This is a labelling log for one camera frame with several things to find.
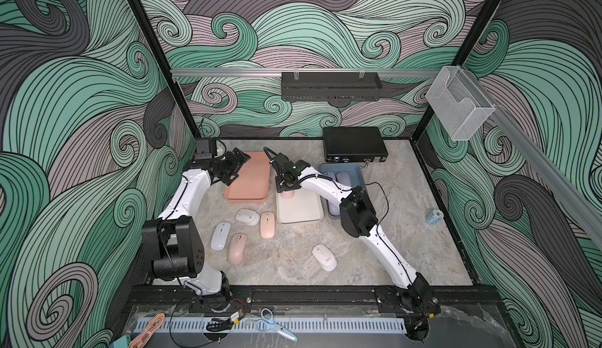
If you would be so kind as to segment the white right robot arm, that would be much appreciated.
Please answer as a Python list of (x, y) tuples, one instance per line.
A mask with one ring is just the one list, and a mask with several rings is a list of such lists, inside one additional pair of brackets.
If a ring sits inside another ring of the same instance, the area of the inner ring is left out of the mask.
[(430, 316), (440, 305), (428, 281), (394, 247), (385, 234), (376, 210), (362, 186), (349, 187), (322, 174), (305, 161), (292, 162), (283, 153), (263, 149), (272, 169), (279, 194), (307, 189), (337, 205), (343, 230), (362, 241), (387, 271), (399, 291), (401, 305), (412, 313)]

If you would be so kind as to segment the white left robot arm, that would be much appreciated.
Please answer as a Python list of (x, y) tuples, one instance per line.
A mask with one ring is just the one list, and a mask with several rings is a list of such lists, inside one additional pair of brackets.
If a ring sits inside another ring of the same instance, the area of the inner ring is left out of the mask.
[(142, 250), (152, 279), (176, 280), (197, 296), (224, 296), (227, 277), (205, 263), (205, 249), (194, 222), (203, 197), (216, 183), (230, 186), (251, 157), (239, 150), (195, 161), (181, 175), (180, 186), (156, 219), (141, 230)]

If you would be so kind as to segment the purple mouse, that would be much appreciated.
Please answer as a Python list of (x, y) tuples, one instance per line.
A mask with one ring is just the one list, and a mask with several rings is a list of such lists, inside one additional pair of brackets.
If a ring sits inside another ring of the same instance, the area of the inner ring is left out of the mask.
[(328, 178), (332, 182), (336, 182), (335, 174), (332, 172), (324, 172), (324, 177)]
[(337, 172), (335, 177), (336, 181), (343, 185), (344, 190), (347, 190), (352, 186), (351, 178), (346, 172)]
[(331, 218), (340, 218), (340, 204), (327, 201), (327, 210)]

